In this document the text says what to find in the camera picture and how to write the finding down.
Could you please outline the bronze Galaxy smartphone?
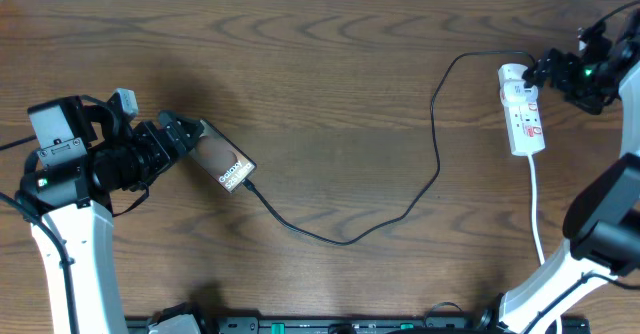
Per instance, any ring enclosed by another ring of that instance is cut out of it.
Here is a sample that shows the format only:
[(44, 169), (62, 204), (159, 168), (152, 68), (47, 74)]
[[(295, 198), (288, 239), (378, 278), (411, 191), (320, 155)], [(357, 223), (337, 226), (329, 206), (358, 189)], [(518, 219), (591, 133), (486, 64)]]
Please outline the bronze Galaxy smartphone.
[(205, 119), (190, 156), (223, 189), (233, 193), (257, 169), (257, 164)]

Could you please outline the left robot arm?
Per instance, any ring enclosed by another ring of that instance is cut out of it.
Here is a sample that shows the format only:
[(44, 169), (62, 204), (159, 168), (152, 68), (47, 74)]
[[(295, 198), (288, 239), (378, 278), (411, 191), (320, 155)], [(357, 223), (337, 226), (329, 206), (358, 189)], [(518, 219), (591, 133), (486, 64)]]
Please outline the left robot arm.
[(38, 148), (25, 162), (8, 204), (31, 226), (43, 260), (57, 333), (128, 330), (113, 257), (111, 194), (139, 192), (195, 148), (203, 125), (163, 110), (156, 122), (131, 122), (135, 95), (117, 89), (107, 101), (68, 96), (27, 111)]

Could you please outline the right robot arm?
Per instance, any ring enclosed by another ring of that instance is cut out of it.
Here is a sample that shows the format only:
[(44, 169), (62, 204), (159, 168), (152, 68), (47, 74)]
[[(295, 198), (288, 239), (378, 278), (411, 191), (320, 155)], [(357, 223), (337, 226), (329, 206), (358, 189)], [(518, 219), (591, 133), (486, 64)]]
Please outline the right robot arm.
[(532, 66), (498, 71), (511, 152), (531, 159), (544, 147), (537, 97), (550, 86), (566, 102), (599, 115), (623, 109), (620, 157), (572, 202), (563, 240), (521, 285), (500, 295), (478, 320), (479, 332), (544, 333), (563, 313), (605, 284), (618, 285), (639, 267), (639, 13), (615, 40), (599, 19), (578, 33), (579, 52), (547, 50)]

